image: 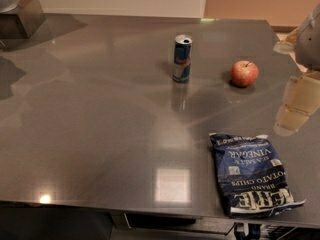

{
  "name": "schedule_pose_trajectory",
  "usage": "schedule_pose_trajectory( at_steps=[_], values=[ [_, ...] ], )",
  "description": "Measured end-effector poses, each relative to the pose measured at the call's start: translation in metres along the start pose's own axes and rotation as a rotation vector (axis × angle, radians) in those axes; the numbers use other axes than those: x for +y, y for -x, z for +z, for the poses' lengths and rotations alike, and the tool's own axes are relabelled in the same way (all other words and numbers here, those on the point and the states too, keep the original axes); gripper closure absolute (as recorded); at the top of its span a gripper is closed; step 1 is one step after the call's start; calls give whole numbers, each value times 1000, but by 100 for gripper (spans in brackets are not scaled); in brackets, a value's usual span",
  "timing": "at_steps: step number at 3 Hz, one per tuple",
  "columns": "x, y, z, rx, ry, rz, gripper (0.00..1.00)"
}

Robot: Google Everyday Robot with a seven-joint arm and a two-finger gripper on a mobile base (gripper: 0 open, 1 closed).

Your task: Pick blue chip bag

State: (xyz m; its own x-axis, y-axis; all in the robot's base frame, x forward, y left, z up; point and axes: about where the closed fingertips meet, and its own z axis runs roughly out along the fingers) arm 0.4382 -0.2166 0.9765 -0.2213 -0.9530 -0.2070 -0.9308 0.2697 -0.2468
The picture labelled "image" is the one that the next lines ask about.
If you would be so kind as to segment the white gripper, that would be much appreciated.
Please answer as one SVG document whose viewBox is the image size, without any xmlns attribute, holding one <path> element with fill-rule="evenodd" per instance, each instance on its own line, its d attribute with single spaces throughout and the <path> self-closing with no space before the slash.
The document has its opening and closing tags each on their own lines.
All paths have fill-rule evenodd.
<svg viewBox="0 0 320 240">
<path fill-rule="evenodd" d="M 296 62 L 309 70 L 320 70 L 320 3 L 299 28 L 278 41 L 273 50 L 281 54 L 295 52 Z M 320 72 L 310 71 L 290 77 L 276 115 L 275 132 L 280 136 L 296 133 L 320 108 Z"/>
</svg>

